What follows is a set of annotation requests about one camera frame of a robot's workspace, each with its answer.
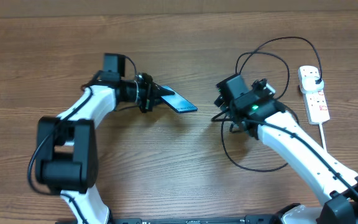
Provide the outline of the Galaxy S24+ smartphone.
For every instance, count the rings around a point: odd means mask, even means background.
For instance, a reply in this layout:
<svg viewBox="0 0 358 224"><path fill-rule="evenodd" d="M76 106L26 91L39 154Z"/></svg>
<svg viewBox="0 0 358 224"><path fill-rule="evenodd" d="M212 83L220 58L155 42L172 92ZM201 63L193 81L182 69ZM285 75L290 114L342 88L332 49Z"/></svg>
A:
<svg viewBox="0 0 358 224"><path fill-rule="evenodd" d="M189 113L198 110L194 104L182 97L169 86L162 86L162 88L174 92L173 95L162 96L162 101L171 107L171 109L176 113Z"/></svg>

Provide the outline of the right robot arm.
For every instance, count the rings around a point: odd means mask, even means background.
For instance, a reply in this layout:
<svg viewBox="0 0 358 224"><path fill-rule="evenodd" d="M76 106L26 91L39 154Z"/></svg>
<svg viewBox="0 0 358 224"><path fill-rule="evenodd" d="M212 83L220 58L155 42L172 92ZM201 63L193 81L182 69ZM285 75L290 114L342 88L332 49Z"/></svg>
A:
<svg viewBox="0 0 358 224"><path fill-rule="evenodd" d="M216 85L214 102L224 118L278 153L306 182L319 207L293 203L273 215L248 215L246 223L358 223L358 173L341 164L306 134L266 79L247 88L232 75Z"/></svg>

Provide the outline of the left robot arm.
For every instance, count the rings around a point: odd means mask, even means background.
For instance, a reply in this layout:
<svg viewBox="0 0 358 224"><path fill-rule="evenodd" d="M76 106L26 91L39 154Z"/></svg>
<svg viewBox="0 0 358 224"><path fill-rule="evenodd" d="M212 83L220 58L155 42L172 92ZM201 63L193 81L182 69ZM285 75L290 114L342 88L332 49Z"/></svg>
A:
<svg viewBox="0 0 358 224"><path fill-rule="evenodd" d="M37 148L27 170L27 180L46 185L48 196L62 198L74 213L75 223L113 223L111 210L96 188L99 160L95 130L120 102L135 104L141 112L151 111L163 96L174 92L156 84L146 73L124 80L123 54L105 53L103 68L81 86L82 97L56 117L40 118Z"/></svg>

